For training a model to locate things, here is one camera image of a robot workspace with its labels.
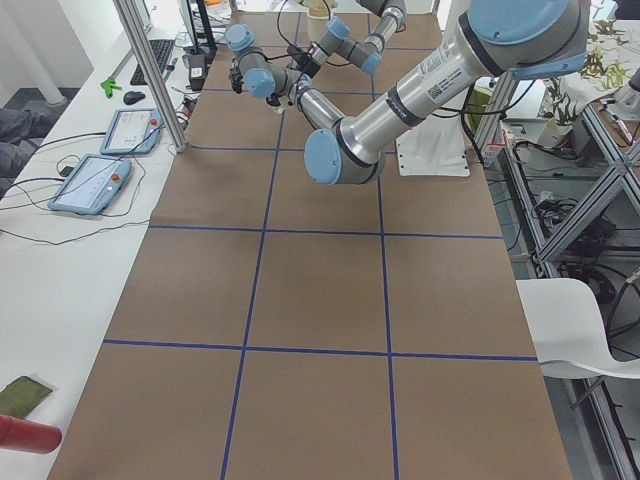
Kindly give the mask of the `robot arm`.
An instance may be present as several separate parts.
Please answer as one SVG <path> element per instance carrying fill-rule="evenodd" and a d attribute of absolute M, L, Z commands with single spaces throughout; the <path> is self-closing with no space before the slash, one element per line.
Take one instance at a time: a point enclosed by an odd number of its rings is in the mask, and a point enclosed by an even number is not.
<path fill-rule="evenodd" d="M 272 64 L 254 33 L 242 23 L 224 35 L 234 60 L 229 78 L 272 105 L 287 100 L 314 127 L 304 149 L 309 176 L 319 184 L 366 184 L 377 179 L 391 142 L 481 77 L 510 72 L 535 80 L 579 70 L 589 33 L 587 1 L 472 1 L 441 45 L 359 115 L 345 115 L 312 83 L 336 54 L 372 75 L 386 43 L 406 25 L 402 1 L 364 1 L 380 22 L 363 42 L 337 16 L 328 20 L 308 50 L 289 47 L 289 67 Z"/>
<path fill-rule="evenodd" d="M 300 63 L 298 69 L 311 78 L 333 54 L 372 76 L 381 63 L 386 43 L 406 27 L 404 1 L 357 1 L 358 5 L 380 19 L 363 41 L 353 38 L 349 27 L 337 15 L 330 16 L 329 3 L 306 1 L 306 4 L 309 6 L 307 20 L 311 44 L 308 59 Z"/>

